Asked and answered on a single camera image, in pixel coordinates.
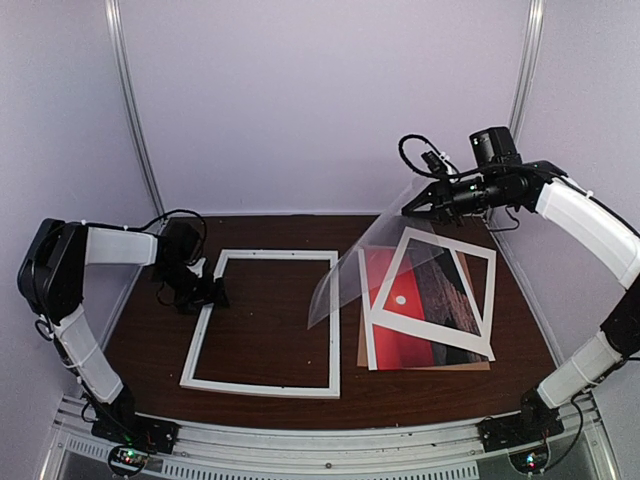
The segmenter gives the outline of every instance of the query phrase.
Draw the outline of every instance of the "robotic arm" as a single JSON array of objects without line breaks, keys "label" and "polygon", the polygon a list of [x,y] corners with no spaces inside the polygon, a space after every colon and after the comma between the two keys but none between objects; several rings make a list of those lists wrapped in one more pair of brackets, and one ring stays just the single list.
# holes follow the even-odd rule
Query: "robotic arm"
[{"label": "robotic arm", "polygon": [[214,280],[210,262],[201,256],[203,240],[179,221],[162,235],[54,219],[40,225],[20,268],[18,288],[40,317],[40,333],[53,342],[83,386],[96,413],[94,435],[147,453],[171,453],[177,425],[135,414],[131,391],[107,362],[87,323],[82,306],[85,266],[154,265],[154,278],[175,292],[172,305],[181,313],[197,313],[204,304],[228,305],[222,278]]},{"label": "robotic arm", "polygon": [[[407,136],[405,139],[420,138]],[[400,154],[410,164],[400,142]],[[470,137],[478,168],[462,174],[441,174],[443,159],[437,150],[422,155],[435,178],[403,208],[403,215],[440,223],[461,223],[462,217],[499,206],[526,208],[558,225],[599,258],[626,289],[624,297],[571,358],[521,399],[514,418],[487,420],[480,430],[487,451],[515,446],[517,437],[539,440],[557,422],[558,407],[578,393],[597,386],[626,359],[640,350],[640,236],[633,227],[582,190],[565,172],[541,161],[523,164],[506,127],[477,132]],[[469,175],[471,179],[463,180]]]}]

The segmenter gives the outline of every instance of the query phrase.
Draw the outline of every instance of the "white picture frame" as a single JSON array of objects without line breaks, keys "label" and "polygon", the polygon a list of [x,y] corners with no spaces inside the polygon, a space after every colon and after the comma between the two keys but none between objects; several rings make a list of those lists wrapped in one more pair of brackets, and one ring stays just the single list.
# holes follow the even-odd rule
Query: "white picture frame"
[{"label": "white picture frame", "polygon": [[[431,322],[416,322],[415,319],[400,315],[398,313],[384,310],[384,304],[389,297],[393,282],[398,275],[400,262],[402,261],[410,240],[416,240],[431,245],[448,249],[460,274],[465,293],[471,304],[473,316],[478,324],[480,336],[472,333],[454,330],[449,327],[437,325]],[[487,260],[487,277],[485,285],[485,298],[483,313],[480,314],[473,291],[465,275],[460,260],[455,252],[474,255]],[[371,305],[369,297],[369,286],[365,267],[364,251],[360,250],[360,280],[362,284],[362,309],[364,318],[365,339],[367,343],[367,362],[370,370],[377,370],[377,358],[375,350],[375,339],[373,335],[373,325],[394,330],[396,332],[412,335],[414,337],[431,340],[433,342],[452,345],[458,348],[469,350],[486,356],[489,361],[495,361],[495,355],[491,349],[491,328],[493,324],[493,304],[495,297],[495,277],[496,277],[496,252],[488,248],[472,245],[458,240],[441,237],[429,232],[423,232],[412,227],[406,227],[393,258],[385,274],[385,278],[380,285],[380,291]]]},{"label": "white picture frame", "polygon": [[[329,269],[338,263],[335,250],[236,250],[224,249],[214,270],[214,278],[223,276],[229,260],[310,260],[329,262]],[[200,311],[198,323],[191,339],[187,359],[182,370],[180,386],[209,392],[255,395],[263,397],[294,397],[331,399],[340,398],[340,308],[338,276],[330,279],[331,313],[329,315],[329,384],[327,387],[287,387],[278,385],[249,385],[244,383],[217,382],[194,377],[200,351],[213,311],[213,304]]]}]

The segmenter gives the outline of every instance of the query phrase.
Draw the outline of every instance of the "clear acrylic sheet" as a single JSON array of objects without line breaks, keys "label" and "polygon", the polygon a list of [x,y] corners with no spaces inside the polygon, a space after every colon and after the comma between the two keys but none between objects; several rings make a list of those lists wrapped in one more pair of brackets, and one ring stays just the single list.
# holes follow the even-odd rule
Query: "clear acrylic sheet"
[{"label": "clear acrylic sheet", "polygon": [[[428,220],[405,217],[402,215],[402,207],[420,193],[428,180],[416,178],[396,200],[373,222],[369,229],[358,241],[340,258],[338,264],[333,267],[320,280],[311,298],[309,307],[308,327],[318,324],[329,314],[356,298],[362,296],[360,283],[360,263],[358,252],[362,249],[395,249],[407,227],[412,227],[428,233],[433,233],[431,223]],[[417,268],[419,265],[432,260],[443,253],[443,249],[437,245],[413,242],[407,249],[411,261],[404,262],[398,270],[398,275]],[[369,290],[379,288],[383,276],[374,284],[369,284]],[[339,295],[331,295],[331,286],[339,285]]]}]

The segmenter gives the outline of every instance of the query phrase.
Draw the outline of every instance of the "white wall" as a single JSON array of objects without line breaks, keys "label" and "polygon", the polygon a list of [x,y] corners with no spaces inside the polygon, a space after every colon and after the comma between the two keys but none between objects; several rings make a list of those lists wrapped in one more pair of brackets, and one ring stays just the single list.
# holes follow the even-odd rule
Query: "white wall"
[{"label": "white wall", "polygon": [[168,208],[379,212],[422,132],[472,165],[507,123],[528,2],[122,0],[136,98]]},{"label": "white wall", "polygon": [[[33,478],[73,377],[33,328],[16,275],[45,217],[152,216],[127,130],[102,0],[0,5],[0,478]],[[104,333],[130,269],[92,269],[86,310]]]},{"label": "white wall", "polygon": [[[640,227],[640,3],[547,2],[539,63],[519,149],[545,158]],[[563,358],[596,331],[623,290],[568,235],[520,214],[505,234]],[[640,368],[631,364],[596,390],[627,479],[640,471]]]}]

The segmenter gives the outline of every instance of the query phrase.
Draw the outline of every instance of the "ventilation grille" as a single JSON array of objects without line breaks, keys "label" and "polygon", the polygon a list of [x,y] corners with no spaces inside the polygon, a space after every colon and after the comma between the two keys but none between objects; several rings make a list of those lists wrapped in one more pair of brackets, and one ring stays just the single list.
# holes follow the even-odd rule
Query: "ventilation grille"
[{"label": "ventilation grille", "polygon": [[[288,475],[255,475],[244,473],[225,473],[219,469],[196,465],[185,465],[165,460],[162,476],[176,480],[300,480],[302,478],[326,478],[316,475],[288,476]],[[476,462],[465,462],[449,467],[429,468],[405,474],[390,474],[387,476],[362,477],[356,475],[336,475],[336,480],[479,480]]]},{"label": "ventilation grille", "polygon": [[79,453],[85,457],[95,458],[96,460],[105,460],[109,450],[99,444],[94,443],[91,440],[85,440],[83,438],[71,437],[67,443],[67,450],[74,453]]}]

